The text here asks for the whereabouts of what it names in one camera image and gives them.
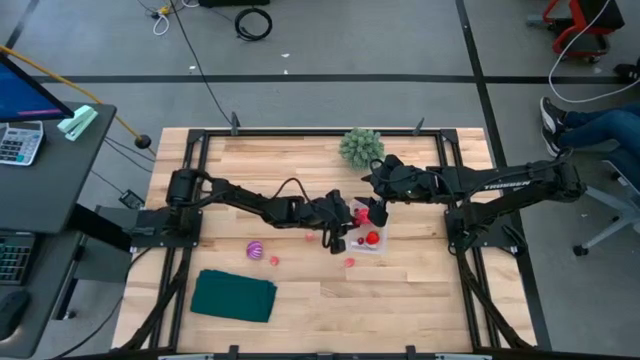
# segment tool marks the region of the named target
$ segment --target mouse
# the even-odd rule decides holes
[[[30,300],[29,293],[21,290],[14,291],[0,300],[0,341],[13,334]]]

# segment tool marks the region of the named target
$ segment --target white cable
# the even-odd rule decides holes
[[[153,25],[153,33],[154,33],[154,35],[161,36],[161,35],[166,34],[166,32],[167,32],[167,31],[169,31],[169,19],[167,19],[167,17],[166,17],[166,16],[164,16],[164,15],[162,15],[162,14],[158,14],[158,16],[159,16],[159,17],[158,17],[158,20],[156,20],[156,24],[155,24],[155,25]],[[164,30],[163,30],[163,31],[158,32],[158,24],[160,24],[160,22],[161,22],[162,20],[164,20],[164,21],[166,21],[166,22],[167,22],[167,27],[166,27],[166,28],[164,28]]]
[[[593,97],[593,98],[591,98],[591,99],[584,99],[584,100],[570,100],[570,99],[567,99],[567,98],[563,97],[562,95],[560,95],[560,94],[558,93],[558,91],[556,90],[556,88],[553,86],[553,80],[552,80],[551,78],[553,77],[553,73],[556,71],[556,68],[558,67],[558,64],[560,64],[560,61],[562,60],[562,58],[564,57],[564,55],[565,55],[565,54],[567,53],[567,51],[571,48],[571,45],[573,45],[573,43],[574,43],[576,40],[578,40],[578,38],[579,38],[580,36],[582,36],[582,34],[584,34],[585,32],[587,32],[587,30],[589,30],[589,28],[591,28],[591,27],[593,26],[593,24],[595,24],[595,23],[596,23],[596,21],[598,21],[598,19],[600,18],[600,16],[602,16],[602,14],[604,13],[604,11],[607,9],[607,6],[609,6],[609,3],[610,3],[610,2],[611,2],[611,0],[607,0],[607,3],[606,3],[606,4],[604,4],[604,6],[602,7],[602,10],[600,10],[600,12],[598,13],[598,15],[596,15],[596,17],[593,19],[593,21],[592,21],[592,22],[591,22],[591,23],[590,23],[586,28],[584,28],[584,30],[582,30],[582,31],[578,34],[578,36],[576,36],[575,38],[573,38],[573,40],[571,40],[571,42],[569,42],[569,45],[567,45],[567,46],[565,47],[565,49],[564,49],[564,51],[562,52],[562,54],[560,54],[560,56],[558,57],[558,60],[556,60],[555,65],[553,65],[553,68],[551,68],[551,72],[549,73],[549,86],[551,86],[551,90],[553,90],[553,93],[554,93],[554,94],[556,94],[556,96],[557,96],[559,99],[561,99],[562,101],[564,101],[564,102],[568,102],[568,103],[570,103],[570,104],[584,104],[584,103],[588,103],[588,102],[591,102],[591,101],[599,100],[599,99],[602,99],[602,98],[605,98],[605,97],[609,97],[609,96],[612,96],[612,95],[615,95],[615,94],[619,94],[619,93],[621,93],[621,92],[623,92],[623,91],[627,91],[627,90],[631,89],[632,87],[634,87],[634,86],[636,86],[636,85],[640,84],[640,79],[638,79],[638,81],[636,81],[636,82],[634,82],[633,84],[631,84],[631,85],[629,85],[629,86],[627,86],[627,87],[624,87],[624,88],[622,88],[622,89],[616,90],[616,91],[614,91],[614,92],[610,92],[610,93],[608,93],[608,94],[599,95],[599,96]]]
[[[182,5],[184,5],[185,7],[198,7],[198,6],[200,6],[200,4],[189,5],[189,4],[187,4],[187,0],[182,0]]]

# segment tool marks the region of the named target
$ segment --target green plant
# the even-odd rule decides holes
[[[354,128],[340,141],[340,155],[354,169],[369,168],[371,160],[384,156],[384,144],[380,142],[380,133]]]

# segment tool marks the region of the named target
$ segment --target jeans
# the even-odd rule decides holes
[[[572,130],[560,136],[560,147],[580,148],[614,139],[640,158],[640,103],[591,113],[570,111],[564,123]]]

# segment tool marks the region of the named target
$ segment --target yellow cable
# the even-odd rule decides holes
[[[42,66],[40,66],[40,65],[38,65],[38,64],[36,64],[36,63],[34,63],[33,61],[31,61],[29,58],[27,58],[27,57],[25,57],[25,56],[23,56],[23,55],[21,55],[21,54],[19,54],[19,53],[15,52],[15,51],[11,50],[11,49],[9,49],[9,48],[7,48],[7,47],[5,47],[5,46],[2,46],[2,45],[0,45],[0,51],[4,51],[4,52],[6,52],[7,54],[9,54],[9,55],[11,55],[11,56],[14,56],[14,57],[16,57],[16,58],[20,59],[21,61],[26,62],[27,64],[29,64],[29,65],[33,66],[34,68],[38,69],[39,71],[41,71],[41,72],[43,72],[43,73],[45,73],[45,74],[47,74],[47,75],[51,76],[52,78],[54,78],[54,79],[56,79],[56,80],[60,81],[61,83],[71,86],[72,88],[74,88],[74,89],[76,89],[76,90],[80,91],[81,93],[85,94],[86,96],[88,96],[91,100],[95,101],[97,104],[104,104],[100,99],[98,99],[98,98],[97,98],[95,95],[93,95],[92,93],[90,93],[90,92],[88,92],[87,90],[85,90],[85,89],[83,89],[83,88],[79,87],[78,85],[76,85],[76,84],[72,83],[71,81],[69,81],[69,80],[67,80],[67,79],[63,78],[62,76],[60,76],[60,75],[58,75],[58,74],[55,74],[55,73],[53,73],[53,72],[51,72],[51,71],[49,71],[49,70],[47,70],[47,69],[43,68]],[[124,120],[122,120],[122,119],[120,118],[120,116],[116,115],[116,120],[118,120],[118,122],[119,122],[122,126],[124,126],[124,128],[125,128],[125,129],[127,129],[127,130],[131,133],[131,135],[133,135],[136,139],[141,139],[141,138],[140,138],[140,135],[138,135],[138,133],[136,133],[136,132],[135,132],[135,131],[134,131],[134,130],[129,126],[129,124],[127,124],[126,122],[124,122]],[[147,150],[149,150],[149,152],[150,152],[150,153],[152,153],[154,157],[156,156],[156,153],[155,153],[155,151],[153,151],[153,149],[151,149],[151,148],[149,147],[149,148],[147,148]]]

